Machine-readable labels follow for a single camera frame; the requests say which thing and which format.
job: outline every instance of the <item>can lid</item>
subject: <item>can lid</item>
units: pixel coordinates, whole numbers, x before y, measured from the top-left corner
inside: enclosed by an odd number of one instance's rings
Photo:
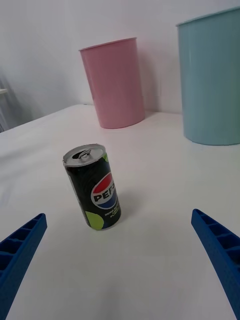
[[[105,153],[103,145],[85,144],[68,151],[62,161],[67,167],[83,167],[98,161]]]

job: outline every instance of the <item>blue bucket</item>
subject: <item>blue bucket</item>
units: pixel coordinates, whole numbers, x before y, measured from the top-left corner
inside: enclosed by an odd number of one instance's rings
[[[240,143],[240,7],[177,25],[183,127],[204,145]]]

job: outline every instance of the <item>pull tab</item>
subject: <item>pull tab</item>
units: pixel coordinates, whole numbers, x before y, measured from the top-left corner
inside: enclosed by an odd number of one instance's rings
[[[79,154],[78,159],[79,159],[79,160],[87,160],[87,157],[90,155],[90,152],[91,152],[90,149],[83,150],[83,151]]]

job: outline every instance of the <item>black can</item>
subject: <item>black can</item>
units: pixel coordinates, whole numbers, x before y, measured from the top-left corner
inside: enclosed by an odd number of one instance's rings
[[[114,225],[121,208],[105,147],[78,146],[65,154],[63,164],[86,223],[96,230]]]

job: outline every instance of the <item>can opening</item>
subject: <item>can opening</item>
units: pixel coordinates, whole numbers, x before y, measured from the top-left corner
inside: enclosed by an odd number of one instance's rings
[[[82,150],[81,152],[77,152],[75,153],[72,158],[73,159],[82,159],[82,158],[87,158],[90,154],[91,150],[87,149],[87,150]]]

